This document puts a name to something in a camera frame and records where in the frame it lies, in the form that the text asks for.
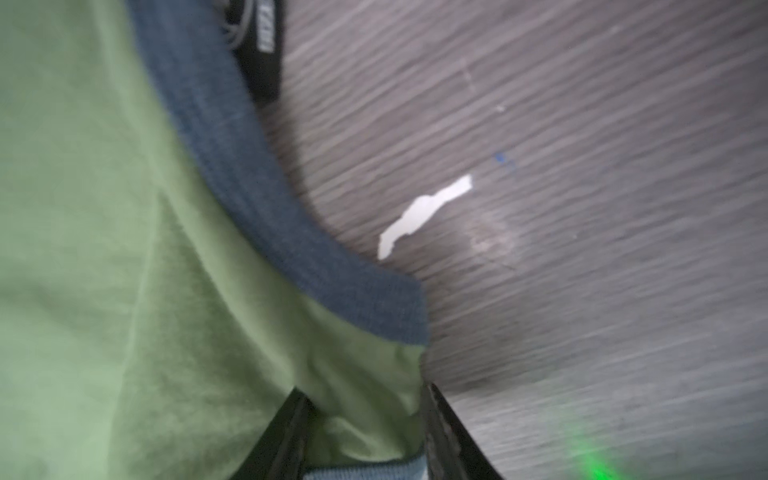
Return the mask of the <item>green tank top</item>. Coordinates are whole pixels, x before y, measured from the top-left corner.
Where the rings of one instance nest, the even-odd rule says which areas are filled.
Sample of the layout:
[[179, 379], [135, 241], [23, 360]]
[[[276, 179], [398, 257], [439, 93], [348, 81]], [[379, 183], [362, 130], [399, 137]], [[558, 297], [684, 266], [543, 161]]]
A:
[[1, 475], [234, 479], [290, 392], [308, 479], [426, 469], [419, 284], [272, 155], [216, 1], [1, 5]]

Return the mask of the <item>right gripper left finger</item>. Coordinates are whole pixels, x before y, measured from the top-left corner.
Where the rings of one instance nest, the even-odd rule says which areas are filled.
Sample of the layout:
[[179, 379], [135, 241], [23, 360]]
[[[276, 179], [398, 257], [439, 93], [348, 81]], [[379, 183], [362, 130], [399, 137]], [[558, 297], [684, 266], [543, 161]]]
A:
[[294, 388], [230, 479], [302, 479], [311, 413], [309, 398]]

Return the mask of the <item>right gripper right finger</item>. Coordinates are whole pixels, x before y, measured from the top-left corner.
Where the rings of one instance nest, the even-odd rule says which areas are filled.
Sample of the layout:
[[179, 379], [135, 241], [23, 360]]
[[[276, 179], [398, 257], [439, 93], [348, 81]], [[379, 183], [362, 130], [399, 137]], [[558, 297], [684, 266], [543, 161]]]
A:
[[428, 478], [503, 480], [434, 383], [422, 394]]

